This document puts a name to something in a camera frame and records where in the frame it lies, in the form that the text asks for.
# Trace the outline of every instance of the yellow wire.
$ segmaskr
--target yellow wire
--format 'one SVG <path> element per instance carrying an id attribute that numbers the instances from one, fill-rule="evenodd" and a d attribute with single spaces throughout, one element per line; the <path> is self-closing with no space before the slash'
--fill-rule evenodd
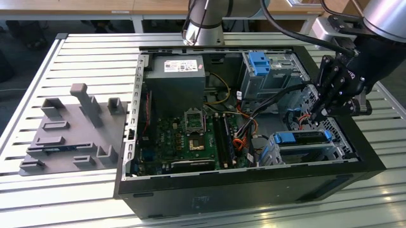
<path id="1" fill-rule="evenodd" d="M 223 82 L 223 84 L 224 84 L 226 87 L 227 87 L 227 96 L 226 96 L 226 98 L 224 98 L 223 100 L 220 100 L 220 101 L 214 101 L 214 102 L 204 102 L 204 104 L 215 105 L 215 104 L 220 104 L 220 103 L 223 103 L 224 101 L 228 100 L 228 97 L 230 97 L 231 92 L 230 92 L 230 87 L 228 87 L 226 81 L 222 79 L 222 77 L 220 77 L 219 75 L 216 75 L 215 73 L 210 73 L 210 74 L 214 75 L 214 76 Z"/>

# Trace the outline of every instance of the wooden desk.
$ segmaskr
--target wooden desk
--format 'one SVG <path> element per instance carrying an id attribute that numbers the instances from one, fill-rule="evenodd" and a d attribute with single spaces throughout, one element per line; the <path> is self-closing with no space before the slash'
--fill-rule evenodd
<path id="1" fill-rule="evenodd" d="M 134 0 L 0 0 L 0 19 L 131 19 Z"/>
<path id="2" fill-rule="evenodd" d="M 321 7 L 291 7 L 286 0 L 271 0 L 268 11 L 277 20 L 305 20 L 301 32 L 309 33 L 311 25 L 325 10 Z M 134 0 L 132 22 L 136 33 L 143 33 L 144 19 L 184 19 L 188 13 L 188 0 Z M 224 18 L 263 20 L 255 18 Z"/>
<path id="3" fill-rule="evenodd" d="M 273 15 L 323 14 L 321 7 L 293 8 L 286 0 L 271 0 L 268 11 Z M 134 14 L 187 14 L 188 0 L 134 0 Z"/>
<path id="4" fill-rule="evenodd" d="M 144 19 L 184 19 L 188 0 L 0 0 L 3 20 L 98 20 L 130 19 L 143 33 Z M 301 32 L 309 33 L 318 7 L 291 7 L 286 0 L 271 0 L 268 10 L 278 20 L 305 20 Z"/>

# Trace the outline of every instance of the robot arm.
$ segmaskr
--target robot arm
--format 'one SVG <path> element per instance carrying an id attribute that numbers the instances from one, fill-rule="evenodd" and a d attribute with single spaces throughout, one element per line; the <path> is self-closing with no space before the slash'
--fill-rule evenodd
<path id="1" fill-rule="evenodd" d="M 371 114 L 366 94 L 406 59 L 406 1 L 371 0 L 363 14 L 363 18 L 329 17 L 329 24 L 343 35 L 334 37 L 333 42 L 354 50 L 355 55 L 323 56 L 315 81 L 319 97 L 311 110 L 313 120 Z"/>
<path id="2" fill-rule="evenodd" d="M 322 3 L 326 11 L 334 13 L 323 0 Z M 366 94 L 406 59 L 406 1 L 371 0 L 362 18 L 338 13 L 331 15 L 329 23 L 342 36 L 329 41 L 283 29 L 267 11 L 267 5 L 264 0 L 191 0 L 184 43 L 223 45 L 222 18 L 251 17 L 262 9 L 267 20 L 285 35 L 337 52 L 335 57 L 322 59 L 314 82 L 319 93 L 311 120 L 371 114 Z"/>
<path id="3" fill-rule="evenodd" d="M 186 45 L 214 46 L 224 44 L 223 18 L 252 17 L 260 11 L 258 0 L 190 0 L 190 21 L 183 32 Z"/>

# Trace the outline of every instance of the floor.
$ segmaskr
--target floor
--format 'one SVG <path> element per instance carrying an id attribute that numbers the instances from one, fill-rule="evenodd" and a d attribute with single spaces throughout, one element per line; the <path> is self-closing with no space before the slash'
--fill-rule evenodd
<path id="1" fill-rule="evenodd" d="M 57 33 L 94 33 L 95 29 L 90 24 L 80 21 L 48 21 L 40 22 L 44 30 L 44 35 L 49 43 Z M 4 21 L 0 21 L 0 26 L 7 29 Z M 118 32 L 126 33 L 132 30 L 131 21 L 114 21 L 114 26 Z M 24 90 L 1 91 L 3 89 L 24 89 L 28 88 L 31 80 L 36 74 L 41 61 L 47 55 L 48 49 L 41 51 L 29 51 L 24 45 L 12 38 L 5 32 L 0 33 L 0 50 L 3 51 L 16 75 L 7 81 L 0 83 L 0 134 L 8 124 L 8 120 L 19 105 L 24 95 Z M 399 103 L 406 106 L 406 62 L 394 71 L 393 75 L 383 79 L 383 84 Z"/>

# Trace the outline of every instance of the aluminum extrusion table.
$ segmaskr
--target aluminum extrusion table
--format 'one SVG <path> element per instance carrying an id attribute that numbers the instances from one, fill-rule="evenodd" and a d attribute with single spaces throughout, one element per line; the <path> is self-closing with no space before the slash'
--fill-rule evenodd
<path id="1" fill-rule="evenodd" d="M 226 34 L 228 45 L 305 45 L 317 63 L 325 54 L 281 33 Z M 21 177 L 45 97 L 76 103 L 72 83 L 87 83 L 99 102 L 131 101 L 139 46 L 182 45 L 179 34 L 82 34 L 55 40 L 0 138 L 0 226 L 63 227 L 397 227 L 406 225 L 406 112 L 381 83 L 369 94 L 371 116 L 355 117 L 387 171 L 326 200 L 167 219 L 136 218 L 112 199 L 115 169 Z"/>

